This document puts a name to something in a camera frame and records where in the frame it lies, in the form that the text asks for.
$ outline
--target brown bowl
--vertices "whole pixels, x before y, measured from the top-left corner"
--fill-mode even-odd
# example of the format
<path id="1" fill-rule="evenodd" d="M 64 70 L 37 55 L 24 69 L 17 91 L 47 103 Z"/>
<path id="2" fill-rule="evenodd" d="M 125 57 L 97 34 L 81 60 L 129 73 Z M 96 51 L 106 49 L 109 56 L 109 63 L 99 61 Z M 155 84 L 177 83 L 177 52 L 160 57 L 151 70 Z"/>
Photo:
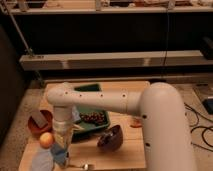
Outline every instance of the brown bowl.
<path id="1" fill-rule="evenodd" d="M 123 144 L 123 132 L 120 125 L 108 129 L 100 137 L 97 146 L 102 151 L 116 151 Z"/>
<path id="2" fill-rule="evenodd" d="M 52 118 L 53 117 L 52 117 L 51 112 L 48 111 L 48 110 L 41 110 L 40 112 L 46 118 L 47 124 L 44 127 L 39 128 L 38 125 L 33 120 L 33 118 L 30 117 L 29 120 L 28 120 L 28 128 L 32 132 L 32 134 L 38 135 L 38 134 L 42 134 L 44 132 L 50 131 L 52 129 Z"/>

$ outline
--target floor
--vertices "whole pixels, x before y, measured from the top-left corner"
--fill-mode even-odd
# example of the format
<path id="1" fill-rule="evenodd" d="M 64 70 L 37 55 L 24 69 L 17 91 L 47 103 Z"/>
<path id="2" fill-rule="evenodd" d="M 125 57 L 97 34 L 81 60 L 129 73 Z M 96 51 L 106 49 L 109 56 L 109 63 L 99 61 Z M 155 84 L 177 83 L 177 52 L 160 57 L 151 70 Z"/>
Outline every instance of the floor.
<path id="1" fill-rule="evenodd" d="M 213 120 L 213 116 L 208 115 L 201 105 L 198 97 L 193 91 L 191 84 L 176 84 L 174 86 L 179 90 L 186 103 L 190 104 L 206 117 Z M 29 88 L 26 91 L 5 141 L 0 148 L 0 171 L 18 170 L 18 166 L 27 143 L 27 137 L 30 134 L 27 129 L 27 120 L 32 112 L 36 112 L 43 91 L 43 89 L 38 88 Z M 191 112 L 188 112 L 187 117 L 190 125 L 196 121 L 195 115 L 193 115 Z M 210 126 L 212 123 L 200 119 L 200 125 Z M 205 146 L 200 136 L 201 131 L 202 130 L 195 131 L 192 134 L 192 139 L 194 143 Z M 210 132 L 206 133 L 206 138 L 208 139 L 209 143 L 212 144 L 213 135 Z M 209 152 L 198 147 L 194 147 L 194 149 L 198 171 L 212 171 L 213 152 Z"/>

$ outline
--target green bowl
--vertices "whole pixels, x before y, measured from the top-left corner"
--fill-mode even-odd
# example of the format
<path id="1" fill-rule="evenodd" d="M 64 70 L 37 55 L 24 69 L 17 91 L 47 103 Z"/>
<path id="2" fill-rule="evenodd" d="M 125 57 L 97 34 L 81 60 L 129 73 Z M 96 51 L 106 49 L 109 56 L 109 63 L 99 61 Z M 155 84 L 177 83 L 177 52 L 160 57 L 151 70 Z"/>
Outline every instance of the green bowl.
<path id="1" fill-rule="evenodd" d="M 80 87 L 75 87 L 74 88 L 76 91 L 101 91 L 100 85 L 99 84 L 90 84 L 90 85 L 84 85 Z M 94 108 L 88 108 L 88 107 L 82 107 L 82 106 L 77 106 L 77 109 L 79 113 L 81 114 L 89 114 L 93 112 L 102 112 L 105 115 L 105 123 L 102 125 L 95 125 L 92 123 L 86 123 L 84 121 L 81 121 L 78 123 L 79 126 L 83 127 L 84 130 L 80 131 L 74 131 L 73 138 L 75 139 L 78 136 L 83 136 L 85 134 L 89 134 L 91 132 L 96 132 L 98 130 L 102 130 L 107 128 L 110 125 L 110 120 L 109 120 L 109 115 L 108 112 L 105 110 L 100 110 L 100 109 L 94 109 Z"/>

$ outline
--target dark bowl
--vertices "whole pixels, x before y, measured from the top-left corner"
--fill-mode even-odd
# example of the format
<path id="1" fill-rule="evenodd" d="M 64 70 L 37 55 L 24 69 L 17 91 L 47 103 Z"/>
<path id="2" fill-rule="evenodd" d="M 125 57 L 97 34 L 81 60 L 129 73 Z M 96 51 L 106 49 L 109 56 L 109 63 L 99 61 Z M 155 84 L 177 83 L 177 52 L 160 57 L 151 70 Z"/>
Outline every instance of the dark bowl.
<path id="1" fill-rule="evenodd" d="M 97 146 L 102 151 L 116 151 L 123 144 L 123 132 L 120 125 L 108 129 L 100 137 Z"/>

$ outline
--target black cable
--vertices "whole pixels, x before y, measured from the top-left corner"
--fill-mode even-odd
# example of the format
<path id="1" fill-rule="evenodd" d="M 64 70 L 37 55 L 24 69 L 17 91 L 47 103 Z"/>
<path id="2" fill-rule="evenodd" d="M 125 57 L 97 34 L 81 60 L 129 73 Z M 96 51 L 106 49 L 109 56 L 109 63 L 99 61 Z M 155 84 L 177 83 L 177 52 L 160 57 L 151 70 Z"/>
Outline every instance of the black cable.
<path id="1" fill-rule="evenodd" d="M 198 117 L 198 114 L 197 114 L 197 113 L 194 113 L 194 114 L 195 114 L 195 116 L 196 116 L 196 122 L 195 122 L 194 124 L 192 124 L 192 125 L 189 125 L 190 127 L 198 126 L 198 124 L 200 123 L 200 119 L 199 119 L 199 117 Z"/>
<path id="2" fill-rule="evenodd" d="M 206 138 L 205 138 L 205 133 L 206 133 L 206 131 L 212 131 L 212 132 L 213 132 L 213 126 L 206 127 L 206 128 L 203 130 L 202 134 L 201 134 L 201 135 L 202 135 L 202 139 L 203 139 L 203 141 L 205 142 L 205 144 L 208 145 L 209 147 L 212 147 L 212 148 L 213 148 L 213 145 L 209 144 L 208 141 L 207 141 Z"/>
<path id="3" fill-rule="evenodd" d="M 191 133 L 193 133 L 195 130 L 197 130 L 197 129 L 199 129 L 199 128 L 200 128 L 200 129 L 204 129 L 204 130 L 202 131 L 202 133 L 201 133 L 202 140 L 203 140 L 203 142 L 204 142 L 207 146 L 209 146 L 210 148 L 213 148 L 213 145 L 211 145 L 211 144 L 206 140 L 206 138 L 205 138 L 205 133 L 206 133 L 207 131 L 212 131 L 212 132 L 213 132 L 213 126 L 210 126 L 210 127 L 202 126 L 202 125 L 197 126 L 197 125 L 199 124 L 199 117 L 198 117 L 198 116 L 202 117 L 203 119 L 205 119 L 205 120 L 207 120 L 207 121 L 209 121 L 209 122 L 211 122 L 211 123 L 213 123 L 213 121 L 212 121 L 211 119 L 208 119 L 208 118 L 206 118 L 205 116 L 203 116 L 200 112 L 198 112 L 197 110 L 195 110 L 193 107 L 191 107 L 191 106 L 188 105 L 187 103 L 185 103 L 185 107 L 186 107 L 186 109 L 192 111 L 192 112 L 196 115 L 196 117 L 197 117 L 196 123 L 193 124 L 193 125 L 195 125 L 195 127 L 191 129 Z M 199 144 L 196 144 L 196 143 L 193 143 L 193 142 L 192 142 L 192 144 L 193 144 L 194 146 L 196 146 L 196 147 L 201 148 L 201 149 L 204 149 L 204 150 L 213 152 L 213 149 L 203 147 L 203 146 L 201 146 L 201 145 L 199 145 Z"/>
<path id="4" fill-rule="evenodd" d="M 161 69 L 161 78 L 163 78 L 164 76 L 166 59 L 168 54 L 168 47 L 169 47 L 170 17 L 169 17 L 168 7 L 166 8 L 166 16 L 167 16 L 166 47 L 165 47 L 165 56 L 163 59 L 163 64 Z"/>
<path id="5" fill-rule="evenodd" d="M 203 147 L 203 146 L 201 146 L 201 145 L 199 145 L 199 144 L 192 143 L 192 145 L 194 145 L 194 146 L 196 146 L 196 147 L 199 147 L 199 148 L 202 148 L 202 149 L 204 149 L 204 150 L 207 150 L 207 151 L 213 152 L 213 150 L 208 149 L 208 148 L 206 148 L 206 147 Z"/>
<path id="6" fill-rule="evenodd" d="M 184 103 L 186 107 L 190 108 L 191 111 L 193 111 L 194 113 L 196 113 L 197 115 L 199 115 L 201 118 L 213 123 L 213 120 L 206 118 L 205 116 L 203 116 L 200 112 L 198 112 L 197 110 L 195 110 L 193 107 L 191 107 L 190 105 L 188 105 L 187 103 Z"/>

